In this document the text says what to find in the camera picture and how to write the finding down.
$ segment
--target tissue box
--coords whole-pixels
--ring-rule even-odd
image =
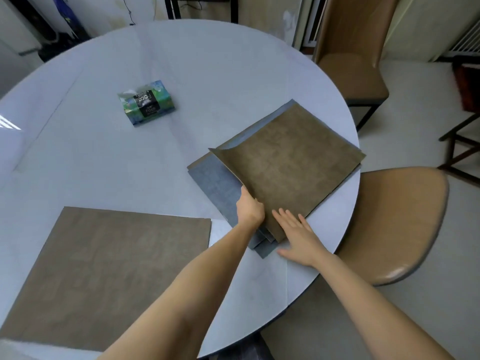
[[[136,90],[118,93],[118,97],[133,126],[144,124],[175,110],[172,98],[160,80]]]

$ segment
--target hand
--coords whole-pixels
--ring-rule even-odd
[[[237,216],[239,224],[246,224],[255,229],[265,220],[264,204],[254,199],[245,186],[242,186],[241,196],[237,201]]]
[[[279,255],[304,266],[314,266],[320,255],[329,253],[301,214],[298,215],[299,220],[292,212],[282,208],[278,212],[272,210],[272,214],[290,242],[290,250],[278,249]]]

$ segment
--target chair seat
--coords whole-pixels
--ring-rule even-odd
[[[432,247],[447,197],[447,178],[435,168],[362,173],[357,204],[337,255],[373,285],[407,277]]]
[[[358,54],[326,54],[318,65],[330,77],[348,105],[379,105],[388,98],[388,89],[378,68]]]

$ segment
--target left hand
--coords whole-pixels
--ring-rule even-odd
[[[241,196],[237,201],[238,224],[246,224],[255,228],[265,220],[264,204],[254,199],[245,186],[241,188]]]

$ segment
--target brown suede sheet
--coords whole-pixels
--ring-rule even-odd
[[[361,163],[365,154],[294,103],[231,149],[210,149],[263,202],[265,227],[285,233],[272,209],[307,216]]]
[[[104,351],[208,248],[210,219],[64,207],[0,337]]]

